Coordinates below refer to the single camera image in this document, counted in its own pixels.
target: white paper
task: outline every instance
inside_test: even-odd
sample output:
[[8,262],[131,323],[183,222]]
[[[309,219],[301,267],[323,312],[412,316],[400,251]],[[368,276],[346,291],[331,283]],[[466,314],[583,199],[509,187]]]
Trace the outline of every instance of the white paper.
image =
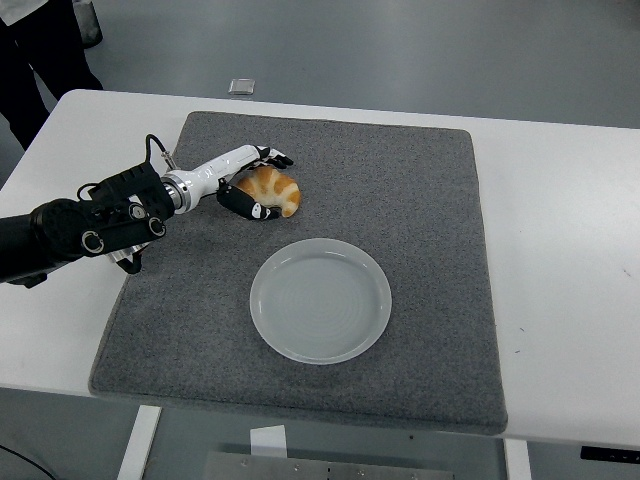
[[251,455],[287,458],[287,435],[284,425],[253,428],[251,435]]

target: gray carpet mat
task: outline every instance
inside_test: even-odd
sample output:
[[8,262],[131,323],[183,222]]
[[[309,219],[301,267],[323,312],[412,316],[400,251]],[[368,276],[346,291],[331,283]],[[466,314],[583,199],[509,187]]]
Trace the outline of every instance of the gray carpet mat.
[[[244,145],[295,165],[291,218],[242,219],[208,197],[167,222],[107,324],[90,379],[98,396],[354,425],[497,434],[507,423],[478,179],[469,134],[194,112],[182,169]],[[393,296],[389,324],[335,365],[289,360],[249,311],[269,256],[307,238],[371,255]]]

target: cable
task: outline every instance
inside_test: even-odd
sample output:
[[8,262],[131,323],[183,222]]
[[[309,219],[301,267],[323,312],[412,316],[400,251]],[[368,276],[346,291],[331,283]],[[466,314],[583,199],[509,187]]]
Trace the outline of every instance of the cable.
[[169,165],[169,168],[171,170],[176,170],[178,167],[173,161],[173,158],[171,157],[169,150],[164,148],[164,145],[162,144],[160,139],[151,133],[148,134],[147,137],[145,138],[146,155],[145,155],[144,161],[147,163],[151,161],[151,140],[156,142],[156,145],[158,145],[158,148],[160,148],[160,151],[162,152],[162,158],[164,158],[164,161],[166,162],[166,164]]
[[82,200],[82,197],[80,195],[82,195],[82,191],[87,188],[87,187],[97,187],[98,184],[97,183],[85,183],[83,186],[81,186],[78,191],[76,192],[76,196],[78,197],[78,200]]
[[33,465],[34,467],[36,467],[38,470],[40,470],[41,472],[43,472],[47,477],[49,477],[51,480],[56,480],[56,477],[54,477],[53,475],[51,475],[48,471],[46,471],[43,467],[41,467],[40,465],[38,465],[36,462],[34,462],[33,460],[29,460],[27,457],[25,457],[24,455],[20,455],[18,452],[14,452],[13,450],[11,450],[10,448],[7,448],[3,445],[0,445],[0,449],[5,450],[9,453],[12,453],[13,455],[15,455],[16,457],[20,457],[22,460],[24,460],[25,462],[30,463],[31,465]]
[[164,148],[164,145],[162,145],[162,142],[160,141],[160,139],[158,137],[156,137],[154,134],[150,133],[150,134],[147,135],[147,138],[144,139],[146,147],[147,147],[147,155],[144,158],[145,162],[150,162],[151,161],[151,140],[156,142],[156,145],[158,145],[158,147],[160,148],[160,150],[163,153],[167,151],[167,149]]

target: white plastic plate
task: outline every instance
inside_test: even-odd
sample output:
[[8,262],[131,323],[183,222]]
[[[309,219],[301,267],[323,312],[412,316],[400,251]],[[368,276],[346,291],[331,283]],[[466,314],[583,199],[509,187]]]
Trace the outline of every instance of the white plastic plate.
[[292,243],[253,281],[251,316],[262,338],[292,360],[332,364],[360,355],[384,332],[391,289],[359,248],[328,238]]

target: black pants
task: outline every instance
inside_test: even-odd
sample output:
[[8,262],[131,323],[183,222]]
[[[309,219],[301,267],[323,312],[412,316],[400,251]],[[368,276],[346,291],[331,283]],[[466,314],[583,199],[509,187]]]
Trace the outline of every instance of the black pants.
[[0,20],[0,113],[27,148],[49,116],[31,67],[56,99],[70,90],[102,90],[87,65],[71,0],[49,0],[7,27]]

